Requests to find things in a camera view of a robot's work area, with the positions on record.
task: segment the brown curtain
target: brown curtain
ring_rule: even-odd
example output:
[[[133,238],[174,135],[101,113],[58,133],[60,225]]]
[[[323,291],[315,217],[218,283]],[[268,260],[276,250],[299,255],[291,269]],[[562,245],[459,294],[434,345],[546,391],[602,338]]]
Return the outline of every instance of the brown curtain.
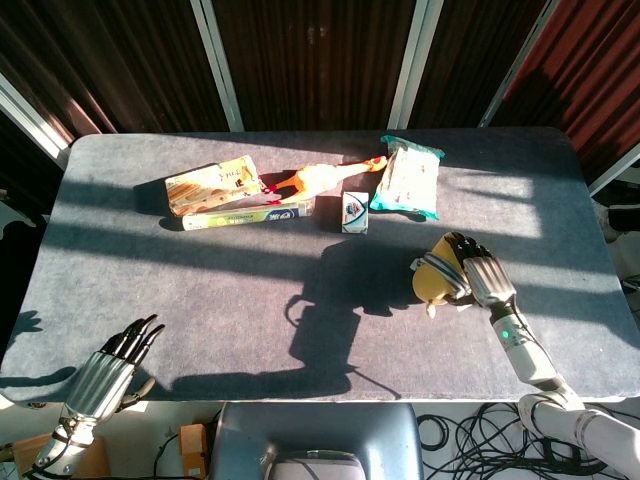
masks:
[[[247,130],[384,128],[415,0],[216,0]]]
[[[409,128],[476,127],[545,0],[446,0]]]
[[[187,0],[3,0],[0,71],[67,141],[227,130]]]
[[[640,141],[640,1],[561,0],[492,125],[549,125],[588,183]]]
[[[62,170],[0,113],[0,189],[25,213],[51,213]]]

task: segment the white and teal package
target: white and teal package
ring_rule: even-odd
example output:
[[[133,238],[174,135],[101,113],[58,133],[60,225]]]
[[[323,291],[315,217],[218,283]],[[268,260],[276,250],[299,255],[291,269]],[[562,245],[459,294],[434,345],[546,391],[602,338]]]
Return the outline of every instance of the white and teal package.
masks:
[[[416,212],[437,219],[438,167],[444,152],[392,135],[380,140],[388,145],[391,158],[370,208]]]

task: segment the yellow rubber chicken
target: yellow rubber chicken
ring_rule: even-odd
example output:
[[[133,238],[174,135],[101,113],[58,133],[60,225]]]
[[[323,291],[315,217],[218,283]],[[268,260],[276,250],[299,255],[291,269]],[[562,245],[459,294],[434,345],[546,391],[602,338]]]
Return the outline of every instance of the yellow rubber chicken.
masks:
[[[378,172],[387,166],[386,157],[376,157],[360,163],[350,165],[309,165],[298,170],[293,177],[266,188],[268,192],[275,192],[285,187],[295,187],[296,193],[272,204],[293,203],[308,200],[327,190],[336,187],[347,177],[359,173]]]
[[[412,268],[413,291],[427,304],[430,318],[436,315],[436,305],[448,303],[445,297],[457,298],[468,292],[469,283],[451,248],[452,232],[444,234],[431,252],[417,259]]]

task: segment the table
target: table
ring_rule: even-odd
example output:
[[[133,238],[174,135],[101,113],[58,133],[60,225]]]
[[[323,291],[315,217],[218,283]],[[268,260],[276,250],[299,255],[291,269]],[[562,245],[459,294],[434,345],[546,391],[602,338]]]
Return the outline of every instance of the table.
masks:
[[[547,128],[402,131],[440,148],[439,221],[372,214],[339,233],[341,189],[291,221],[172,231],[164,177],[242,154],[261,173],[385,153],[384,132],[100,135],[77,141],[10,347],[1,393],[62,401],[132,320],[167,325],[136,377],[156,400],[516,400],[488,312],[438,310],[411,261],[447,231],[503,260],[557,368],[585,398],[640,393],[640,336],[568,139]]]

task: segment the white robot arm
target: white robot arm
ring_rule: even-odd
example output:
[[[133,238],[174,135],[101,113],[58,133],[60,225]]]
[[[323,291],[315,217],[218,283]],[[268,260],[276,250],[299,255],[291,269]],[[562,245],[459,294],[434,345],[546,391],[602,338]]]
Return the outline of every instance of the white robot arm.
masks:
[[[155,318],[152,315],[136,320],[89,357],[63,406],[60,424],[25,474],[27,478],[71,477],[85,449],[93,442],[93,428],[115,412],[134,405],[151,390],[153,378],[135,394],[125,396],[137,367],[164,329],[164,325],[159,325],[147,333]]]
[[[500,262],[472,238],[455,238],[451,246],[473,296],[491,310],[491,325],[516,375],[541,390],[518,403],[525,427],[578,445],[627,477],[640,479],[640,430],[585,408],[518,310],[516,290]]]

